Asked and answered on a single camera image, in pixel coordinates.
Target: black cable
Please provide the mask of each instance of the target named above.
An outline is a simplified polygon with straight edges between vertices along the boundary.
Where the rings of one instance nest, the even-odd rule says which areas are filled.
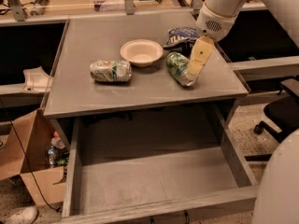
[[[7,119],[8,119],[8,121],[9,121],[9,123],[11,124],[11,127],[12,127],[13,131],[15,132],[15,134],[16,134],[18,140],[19,140],[19,144],[20,144],[20,146],[21,146],[21,150],[22,150],[22,152],[23,152],[23,154],[24,154],[24,156],[25,156],[25,159],[26,159],[26,162],[27,162],[27,165],[28,165],[28,168],[29,168],[29,172],[30,172],[30,174],[32,175],[34,181],[36,182],[36,186],[37,186],[37,188],[38,188],[38,191],[39,191],[41,197],[43,198],[44,202],[46,203],[46,205],[47,205],[50,209],[52,209],[52,210],[54,210],[54,211],[56,211],[56,212],[60,212],[60,213],[61,213],[62,211],[60,211],[60,207],[58,207],[57,209],[55,209],[55,208],[52,207],[52,206],[47,202],[47,200],[45,199],[45,197],[44,197],[44,195],[43,195],[43,193],[42,193],[42,191],[41,191],[41,189],[40,189],[40,187],[39,187],[39,185],[38,185],[38,183],[37,183],[37,181],[36,181],[36,177],[35,177],[35,175],[34,175],[32,169],[31,169],[31,167],[30,167],[30,162],[29,162],[28,156],[27,156],[27,154],[26,154],[26,152],[25,152],[25,150],[24,150],[24,147],[23,147],[23,145],[22,145],[22,143],[21,143],[21,139],[19,138],[19,135],[18,135],[18,133],[17,133],[17,131],[16,131],[16,129],[15,129],[15,126],[14,126],[13,122],[11,121],[11,119],[10,119],[10,117],[9,117],[9,114],[8,114],[8,112],[7,112],[7,109],[6,109],[6,107],[4,106],[4,104],[3,104],[1,98],[0,98],[0,103],[1,103],[1,106],[3,107],[3,109],[4,109],[4,112],[5,112],[6,116],[7,116]]]

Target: shoe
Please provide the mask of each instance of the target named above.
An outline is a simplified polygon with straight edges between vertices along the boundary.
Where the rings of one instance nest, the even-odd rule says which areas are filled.
[[[34,206],[26,207],[20,212],[11,216],[6,224],[32,224],[36,221],[38,216],[38,210]]]

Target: speckled floor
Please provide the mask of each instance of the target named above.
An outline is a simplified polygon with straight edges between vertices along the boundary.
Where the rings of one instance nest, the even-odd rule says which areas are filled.
[[[264,154],[268,152],[273,152],[273,150],[278,145],[277,141],[275,141],[274,138],[270,136],[267,132],[263,132],[261,135],[257,135],[253,132],[255,124],[257,124],[261,119],[266,120],[269,123],[272,123],[263,114],[263,107],[266,105],[266,103],[263,103],[263,101],[268,101],[269,97],[270,99],[276,99],[275,94],[273,94],[273,96],[269,96],[267,94],[267,97],[264,97],[266,99],[263,99],[262,97],[261,102],[259,104],[242,105],[235,111],[235,115],[230,123],[230,129],[244,155]],[[6,138],[7,135],[0,136],[0,139],[4,142],[6,141]],[[255,174],[258,181],[260,181],[262,178],[264,167],[264,162],[253,162],[250,165],[250,168],[252,169],[252,172]],[[5,221],[6,218],[8,218],[9,216],[22,210],[23,207],[34,205],[31,201],[28,191],[23,185],[13,187],[7,180],[0,181],[0,200],[0,220],[2,221]],[[62,203],[57,203],[54,205],[55,208],[62,206]],[[52,223],[57,222],[61,219],[61,213],[57,213],[56,211],[51,210],[47,206],[38,207],[38,210],[39,217],[35,222],[36,224]],[[247,212],[227,217],[218,217],[201,220],[195,223],[247,224],[251,223],[251,219],[252,212]]]

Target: office chair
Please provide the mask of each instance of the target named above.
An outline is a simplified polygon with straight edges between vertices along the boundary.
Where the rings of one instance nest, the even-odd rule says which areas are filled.
[[[275,131],[266,122],[261,121],[254,128],[254,132],[261,134],[267,130],[279,143],[288,135],[299,128],[299,81],[290,78],[280,83],[280,91],[286,91],[287,97],[278,99],[268,104],[263,112],[270,118],[281,130]],[[247,161],[268,161],[271,154],[246,156]]]

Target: white bowl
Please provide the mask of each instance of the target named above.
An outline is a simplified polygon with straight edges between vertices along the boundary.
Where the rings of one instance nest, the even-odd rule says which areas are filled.
[[[146,67],[160,59],[163,48],[160,44],[150,40],[133,40],[121,47],[121,56],[131,64],[138,67]]]

